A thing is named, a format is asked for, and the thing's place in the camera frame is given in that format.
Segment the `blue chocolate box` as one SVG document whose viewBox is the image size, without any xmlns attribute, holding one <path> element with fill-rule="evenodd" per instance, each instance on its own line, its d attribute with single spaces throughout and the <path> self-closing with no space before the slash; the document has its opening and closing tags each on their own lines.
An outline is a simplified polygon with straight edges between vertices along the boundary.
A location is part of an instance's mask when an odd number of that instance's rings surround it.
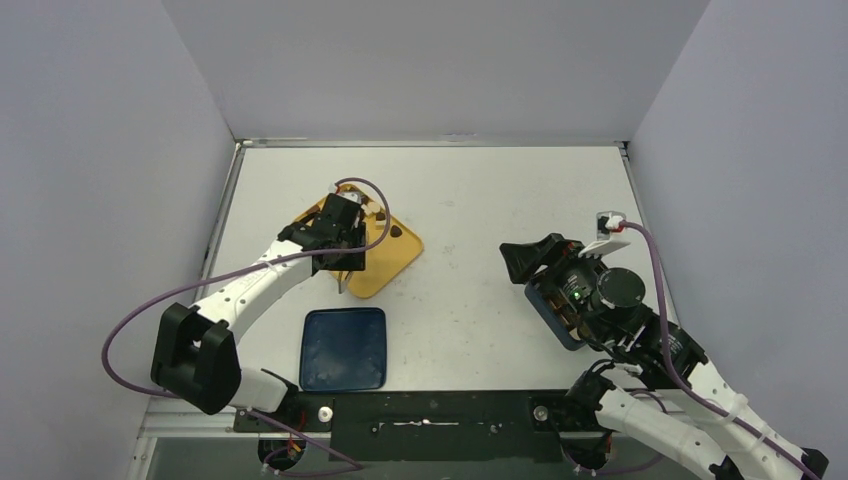
<svg viewBox="0 0 848 480">
<path fill-rule="evenodd" d="M 583 340 L 576 338 L 571 333 L 571 329 L 566 325 L 562 317 L 555 312 L 555 309 L 543 298 L 542 294 L 534 285 L 531 283 L 526 284 L 524 295 L 566 350 L 577 351 L 586 345 Z"/>
</svg>

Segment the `metal tweezers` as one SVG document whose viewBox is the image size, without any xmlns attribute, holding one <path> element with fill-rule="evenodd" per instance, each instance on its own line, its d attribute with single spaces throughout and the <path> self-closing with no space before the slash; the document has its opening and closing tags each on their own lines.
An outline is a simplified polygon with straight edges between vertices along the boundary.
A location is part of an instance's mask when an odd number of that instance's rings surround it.
<svg viewBox="0 0 848 480">
<path fill-rule="evenodd" d="M 354 271 L 340 271 L 337 276 L 337 292 L 344 294 L 348 290 L 348 285 L 353 278 Z"/>
</svg>

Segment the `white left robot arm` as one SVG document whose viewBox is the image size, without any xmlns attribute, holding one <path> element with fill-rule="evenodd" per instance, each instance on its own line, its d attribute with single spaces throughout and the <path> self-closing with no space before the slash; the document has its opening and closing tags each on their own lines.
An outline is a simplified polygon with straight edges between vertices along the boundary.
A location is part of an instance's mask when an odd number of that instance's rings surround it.
<svg viewBox="0 0 848 480">
<path fill-rule="evenodd" d="M 364 202 L 353 191 L 328 194 L 283 228 L 251 272 L 190 306 L 169 306 L 158 327 L 152 381 L 206 414 L 251 408 L 276 430 L 291 427 L 299 415 L 288 395 L 294 385 L 242 366 L 237 346 L 261 315 L 317 272 L 364 270 Z"/>
</svg>

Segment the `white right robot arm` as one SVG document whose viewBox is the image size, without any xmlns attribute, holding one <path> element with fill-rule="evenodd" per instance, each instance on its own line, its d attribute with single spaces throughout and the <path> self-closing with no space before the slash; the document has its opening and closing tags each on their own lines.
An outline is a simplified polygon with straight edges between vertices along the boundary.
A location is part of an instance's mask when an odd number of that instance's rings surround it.
<svg viewBox="0 0 848 480">
<path fill-rule="evenodd" d="M 718 372 L 706 351 L 645 301 L 635 272 L 603 261 L 603 243 L 551 234 L 499 248 L 510 281 L 561 343 L 602 359 L 557 400 L 535 399 L 540 430 L 598 431 L 598 443 L 562 439 L 567 460 L 597 475 L 620 433 L 700 479 L 820 479 L 829 462 L 775 431 Z"/>
</svg>

